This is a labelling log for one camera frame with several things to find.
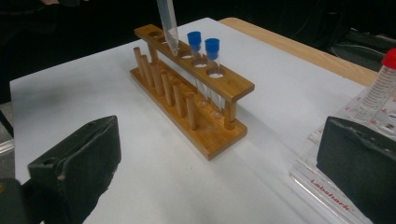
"wooden test tube rack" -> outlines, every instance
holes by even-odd
[[[192,58],[184,57],[191,55],[191,50],[182,41],[178,42],[178,55],[174,56],[163,30],[154,25],[137,28],[134,33],[148,43],[151,63],[147,55],[141,55],[140,48],[135,48],[138,67],[131,70],[132,78],[208,160],[247,134],[248,128],[235,118],[236,105],[254,90],[253,83],[224,65],[223,77],[210,77],[206,67],[195,67]],[[215,105],[200,103],[204,98],[194,85],[158,59],[157,50],[224,99],[220,117],[213,116],[219,110]]]

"centrifuge tube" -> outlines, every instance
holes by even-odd
[[[396,91],[396,49],[391,49],[382,60],[375,82],[362,99],[352,119],[360,123],[370,121]]]
[[[219,40],[216,38],[207,39],[205,41],[205,49],[207,56],[207,74],[213,78],[222,77],[223,73],[219,62]],[[210,98],[218,108],[214,116],[220,117],[221,109],[224,108],[224,99],[213,90],[210,90]]]
[[[198,31],[190,32],[187,34],[187,38],[189,39],[191,49],[192,64],[195,67],[205,67],[206,62],[201,51],[201,33]],[[197,78],[195,79],[195,87],[198,94],[203,97],[203,100],[200,101],[199,104],[202,106],[206,106],[210,91],[208,91],[207,86]]]

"white table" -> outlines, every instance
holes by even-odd
[[[149,54],[139,40],[11,82],[16,177],[83,124],[117,115],[122,161],[85,223],[341,223],[289,170],[364,87],[210,19],[179,27],[180,39],[194,30],[219,38],[221,62],[256,85],[238,101],[246,137],[207,161],[131,79],[133,47]]]

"blue cap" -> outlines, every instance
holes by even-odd
[[[210,60],[216,60],[219,57],[220,40],[217,38],[209,38],[205,41],[205,49],[207,57]]]
[[[187,34],[187,38],[189,39],[190,48],[194,51],[199,51],[201,48],[201,32],[193,31]]]

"test tube rack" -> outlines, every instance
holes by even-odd
[[[248,128],[235,118],[236,107],[238,100],[254,90],[253,83],[223,65],[222,77],[210,77],[206,67],[195,67],[192,58],[186,57],[191,55],[189,45],[179,41],[178,55],[173,55],[163,30],[152,24],[134,33],[147,42],[151,62],[140,48],[134,48],[138,66],[131,70],[132,78],[209,161],[247,134]],[[220,117],[213,116],[215,105],[200,104],[204,96],[161,61],[158,51],[224,99]]]

